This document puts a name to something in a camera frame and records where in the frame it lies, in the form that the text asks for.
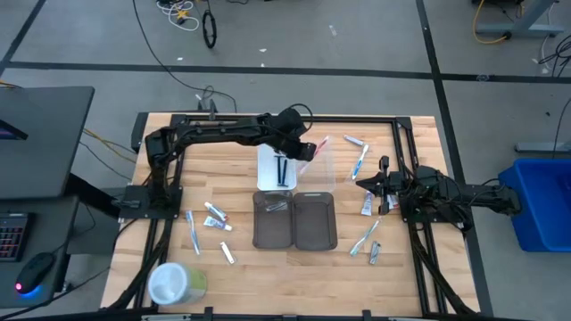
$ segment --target toothbrush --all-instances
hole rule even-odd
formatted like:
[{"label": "toothbrush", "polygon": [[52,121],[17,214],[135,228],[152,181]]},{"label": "toothbrush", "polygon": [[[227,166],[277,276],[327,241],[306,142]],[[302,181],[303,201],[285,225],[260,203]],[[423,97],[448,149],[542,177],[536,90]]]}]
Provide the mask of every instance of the toothbrush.
[{"label": "toothbrush", "polygon": [[359,174],[359,169],[360,166],[363,165],[363,160],[365,159],[365,154],[368,151],[368,144],[365,144],[365,146],[363,147],[363,152],[360,154],[359,160],[357,161],[357,165],[355,166],[355,170],[353,171],[352,174],[352,180],[355,180],[355,177],[357,177],[357,174]]},{"label": "toothbrush", "polygon": [[373,224],[373,226],[365,233],[365,235],[363,235],[363,237],[358,242],[356,242],[355,245],[353,245],[351,251],[349,252],[351,256],[355,256],[357,253],[359,253],[360,248],[363,247],[365,241],[367,241],[368,237],[373,233],[373,231],[375,231],[375,228],[377,228],[380,221],[381,218],[378,218],[375,221],[375,224]]},{"label": "toothbrush", "polygon": [[196,252],[196,255],[200,255],[200,246],[198,245],[198,237],[196,237],[193,212],[191,210],[186,211],[186,222],[188,222],[188,227],[190,227],[190,238],[193,240],[194,251]]}]

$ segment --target plastic cup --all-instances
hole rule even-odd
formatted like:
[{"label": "plastic cup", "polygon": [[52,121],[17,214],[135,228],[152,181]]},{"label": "plastic cup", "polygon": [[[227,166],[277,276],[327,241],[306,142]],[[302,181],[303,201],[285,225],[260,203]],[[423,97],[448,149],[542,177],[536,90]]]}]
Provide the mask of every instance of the plastic cup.
[{"label": "plastic cup", "polygon": [[164,263],[151,273],[147,288],[159,305],[192,303],[206,293],[206,276],[179,263]]}]

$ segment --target wooden tabletop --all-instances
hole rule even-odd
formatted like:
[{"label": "wooden tabletop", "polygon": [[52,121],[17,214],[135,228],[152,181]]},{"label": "wooden tabletop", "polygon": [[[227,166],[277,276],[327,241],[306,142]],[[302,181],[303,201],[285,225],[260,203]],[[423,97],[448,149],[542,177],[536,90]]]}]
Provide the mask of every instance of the wooden tabletop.
[{"label": "wooden tabletop", "polygon": [[[170,116],[169,113],[149,114],[145,135],[169,125]],[[411,120],[419,163],[446,173],[434,117],[411,117]],[[350,248],[377,219],[380,201],[375,199],[373,217],[360,214],[365,191],[344,182],[360,156],[360,148],[343,140],[343,135],[358,137],[370,145],[359,178],[373,177],[383,155],[389,156],[390,169],[397,169],[389,125],[315,123],[303,135],[303,141],[314,143],[324,136],[333,137],[338,245],[331,251],[254,248],[252,194],[257,191],[257,149],[235,143],[188,147],[181,179],[184,186],[181,215],[173,226],[168,261],[202,270],[208,290],[197,303],[162,307],[161,311],[203,313],[205,307],[214,307],[216,314],[360,316],[363,309],[370,309],[373,316],[420,316],[408,228],[398,210],[384,217],[356,257],[349,255]],[[409,155],[403,131],[401,136],[404,155]],[[133,183],[142,184],[148,173],[143,147]],[[228,214],[228,223],[234,228],[232,232],[202,225],[208,215],[204,202],[211,202]],[[183,219],[186,210],[192,210],[195,221],[200,222],[196,226],[202,248],[200,256],[194,253]],[[114,302],[137,273],[148,227],[149,221],[141,219],[118,240],[102,307]],[[479,310],[461,233],[448,224],[433,224],[433,230],[443,275],[470,308]],[[382,244],[382,252],[377,264],[370,266],[368,254],[374,240]],[[236,257],[235,265],[226,262],[219,247],[222,241]],[[426,271],[425,275],[431,308],[436,311],[433,283]]]}]

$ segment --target gray floor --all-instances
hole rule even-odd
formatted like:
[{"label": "gray floor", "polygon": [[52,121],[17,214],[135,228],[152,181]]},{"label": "gray floor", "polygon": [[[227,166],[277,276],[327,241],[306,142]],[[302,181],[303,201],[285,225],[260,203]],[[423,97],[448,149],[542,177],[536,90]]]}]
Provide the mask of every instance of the gray floor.
[{"label": "gray floor", "polygon": [[[468,0],[425,2],[442,72],[544,76],[542,68],[532,61],[537,58],[542,39],[478,45],[470,31],[475,7]],[[34,3],[0,0],[0,55]],[[430,71],[414,0],[251,0],[245,6],[213,0],[220,32],[213,51],[205,48],[199,33],[170,26],[153,1],[137,3],[151,44],[168,64],[260,67],[264,63],[266,67]],[[203,10],[204,3],[198,5]],[[508,12],[513,18],[512,7]],[[571,29],[571,21],[565,19],[570,13],[570,3],[558,4],[551,21],[565,23]],[[481,18],[506,19],[494,7],[484,8]],[[551,39],[546,52],[550,53],[562,37]],[[155,64],[127,0],[48,0],[12,60]],[[279,111],[301,102],[316,113],[434,115],[445,146],[432,80],[199,73],[178,76],[195,86],[213,85],[233,95],[243,112]],[[189,110],[196,105],[196,92],[160,72],[7,69],[2,79],[21,86],[94,86],[87,127],[122,144],[128,144],[139,111]],[[569,95],[569,85],[445,82],[444,87],[470,183],[483,182],[508,168],[518,157],[513,152],[515,142],[552,140]],[[229,101],[221,97],[216,101],[221,111],[231,111]],[[563,139],[571,139],[570,127],[571,119],[567,117],[562,123]],[[131,175],[132,164],[114,157],[88,137],[83,140],[119,172]],[[98,187],[126,184],[82,147],[73,172]],[[523,252],[507,218],[485,210],[475,210],[475,216],[494,314],[566,320],[571,255]],[[69,279],[91,276],[109,264],[110,258],[74,256]],[[104,281],[105,277],[100,276],[76,294],[30,315],[95,310]]]}]

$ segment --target blue plastic crate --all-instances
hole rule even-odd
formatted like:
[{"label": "blue plastic crate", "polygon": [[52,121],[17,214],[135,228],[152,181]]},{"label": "blue plastic crate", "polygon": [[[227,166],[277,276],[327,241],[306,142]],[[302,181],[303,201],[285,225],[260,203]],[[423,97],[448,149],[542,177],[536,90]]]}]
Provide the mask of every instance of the blue plastic crate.
[{"label": "blue plastic crate", "polygon": [[500,181],[519,194],[511,222],[524,251],[571,251],[571,160],[514,161]]}]

